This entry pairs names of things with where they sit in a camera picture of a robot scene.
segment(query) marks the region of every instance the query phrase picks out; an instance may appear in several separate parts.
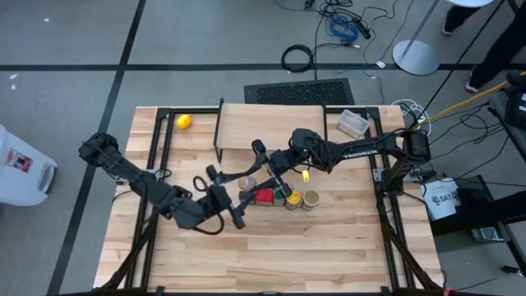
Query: yellow ball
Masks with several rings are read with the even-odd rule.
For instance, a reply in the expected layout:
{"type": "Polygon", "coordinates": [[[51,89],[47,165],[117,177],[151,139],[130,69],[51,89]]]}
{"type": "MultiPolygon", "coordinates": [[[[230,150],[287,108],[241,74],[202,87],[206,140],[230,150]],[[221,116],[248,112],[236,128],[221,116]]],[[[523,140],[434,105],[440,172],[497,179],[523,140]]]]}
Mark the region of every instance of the yellow ball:
{"type": "Polygon", "coordinates": [[[181,129],[185,129],[187,127],[190,127],[190,115],[189,114],[183,114],[181,117],[178,118],[177,125],[181,129]]]}

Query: white container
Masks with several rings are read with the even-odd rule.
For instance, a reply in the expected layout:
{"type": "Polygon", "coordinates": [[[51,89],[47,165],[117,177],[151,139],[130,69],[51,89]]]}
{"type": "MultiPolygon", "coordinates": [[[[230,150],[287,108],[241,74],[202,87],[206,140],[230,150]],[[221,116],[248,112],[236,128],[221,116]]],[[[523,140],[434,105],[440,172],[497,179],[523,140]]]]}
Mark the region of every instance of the white container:
{"type": "Polygon", "coordinates": [[[0,124],[0,202],[34,206],[48,197],[57,163],[0,124]]]}
{"type": "Polygon", "coordinates": [[[351,137],[358,139],[363,136],[369,128],[369,121],[345,109],[339,118],[337,128],[351,137]]]}

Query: gray floor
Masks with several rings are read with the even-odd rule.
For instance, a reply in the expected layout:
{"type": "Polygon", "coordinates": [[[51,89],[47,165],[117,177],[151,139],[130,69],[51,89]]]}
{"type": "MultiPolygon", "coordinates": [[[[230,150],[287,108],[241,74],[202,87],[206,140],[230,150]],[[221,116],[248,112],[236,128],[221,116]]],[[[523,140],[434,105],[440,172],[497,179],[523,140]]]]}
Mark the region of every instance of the gray floor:
{"type": "MultiPolygon", "coordinates": [[[[288,7],[301,7],[303,0],[282,0],[288,7]]],[[[137,0],[0,0],[0,65],[7,64],[117,64],[136,10],[137,0]]],[[[367,50],[367,59],[376,61],[386,50],[404,21],[409,0],[396,3],[393,20],[372,22],[379,12],[368,11],[378,38],[367,50]]],[[[361,13],[367,5],[391,11],[392,0],[355,0],[351,9],[361,13]]],[[[407,39],[417,29],[431,0],[415,1],[408,21],[396,41],[407,39]]],[[[478,12],[451,37],[440,34],[440,25],[450,4],[443,1],[431,15],[419,39],[433,45],[442,62],[456,62],[470,40],[489,17],[493,3],[478,12]]],[[[503,5],[462,62],[475,63],[512,18],[503,5]]],[[[279,63],[281,53],[292,44],[313,45],[319,18],[315,13],[290,12],[271,0],[148,0],[131,51],[130,63],[229,64],[279,63]]],[[[337,42],[320,30],[318,42],[337,42]]],[[[360,49],[325,49],[319,62],[363,62],[367,45],[360,49]]],[[[389,49],[384,61],[392,62],[389,49]]],[[[302,61],[301,54],[291,57],[302,61]]],[[[515,59],[526,62],[526,52],[515,59]]],[[[425,105],[447,76],[438,71],[430,76],[411,76],[397,70],[374,70],[381,77],[385,104],[397,99],[413,99],[425,105]]],[[[85,172],[77,148],[99,126],[114,72],[0,72],[0,123],[58,162],[56,183],[49,198],[38,206],[0,205],[0,294],[46,294],[67,224],[85,172]],[[14,80],[10,75],[19,74],[14,80]]],[[[339,74],[319,71],[320,78],[347,77],[356,104],[379,104],[378,80],[360,71],[339,74]]],[[[466,71],[456,71],[429,109],[430,114],[467,99],[463,83],[466,71]]],[[[312,72],[288,74],[285,71],[212,72],[126,72],[108,132],[117,137],[122,149],[130,130],[133,111],[140,105],[205,105],[244,101],[242,87],[281,81],[313,79],[312,72]]],[[[503,79],[497,77],[492,83],[503,79]]],[[[496,120],[488,113],[482,116],[496,120]]],[[[449,118],[433,125],[431,139],[458,121],[449,118]]],[[[439,155],[478,133],[463,127],[432,146],[439,155]]],[[[482,144],[466,145],[449,156],[434,161],[439,172],[460,175],[490,159],[500,149],[504,133],[482,144]]],[[[494,182],[522,183],[526,164],[511,143],[495,161],[472,174],[480,173],[494,182]]],[[[62,286],[62,293],[86,291],[92,286],[104,239],[114,185],[97,172],[90,190],[84,217],[62,286]]],[[[495,197],[518,191],[516,187],[491,186],[495,197]]],[[[513,225],[526,246],[526,225],[513,225]]],[[[499,280],[470,289],[488,294],[518,295],[526,290],[526,280],[504,275],[498,268],[514,265],[502,244],[474,244],[464,234],[436,238],[441,264],[449,286],[462,288],[490,278],[499,280]]]]}

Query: yellow can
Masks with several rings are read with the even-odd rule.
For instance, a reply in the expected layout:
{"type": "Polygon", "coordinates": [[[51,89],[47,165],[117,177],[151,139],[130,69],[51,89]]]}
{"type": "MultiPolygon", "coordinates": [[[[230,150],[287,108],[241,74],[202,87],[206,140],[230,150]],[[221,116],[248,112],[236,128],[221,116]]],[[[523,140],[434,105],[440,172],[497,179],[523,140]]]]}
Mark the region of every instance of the yellow can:
{"type": "Polygon", "coordinates": [[[297,192],[293,191],[293,194],[290,195],[290,197],[287,197],[285,200],[285,207],[287,210],[295,210],[302,204],[302,195],[297,192]]]}

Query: small jar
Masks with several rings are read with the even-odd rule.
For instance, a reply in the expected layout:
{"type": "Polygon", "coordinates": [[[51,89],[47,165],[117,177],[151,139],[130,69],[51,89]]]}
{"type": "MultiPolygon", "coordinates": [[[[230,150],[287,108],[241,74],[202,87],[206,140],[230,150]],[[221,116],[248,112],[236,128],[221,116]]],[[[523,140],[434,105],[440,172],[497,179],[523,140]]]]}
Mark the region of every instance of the small jar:
{"type": "Polygon", "coordinates": [[[310,190],[310,191],[305,192],[305,194],[303,194],[302,209],[312,210],[319,204],[320,204],[320,196],[318,195],[318,192],[310,190]]]}
{"type": "Polygon", "coordinates": [[[287,210],[296,210],[301,204],[302,195],[297,191],[293,191],[293,194],[285,199],[285,207],[287,210]]]}
{"type": "Polygon", "coordinates": [[[239,189],[243,191],[251,191],[256,185],[256,178],[252,176],[240,177],[240,179],[238,179],[239,189]]]}

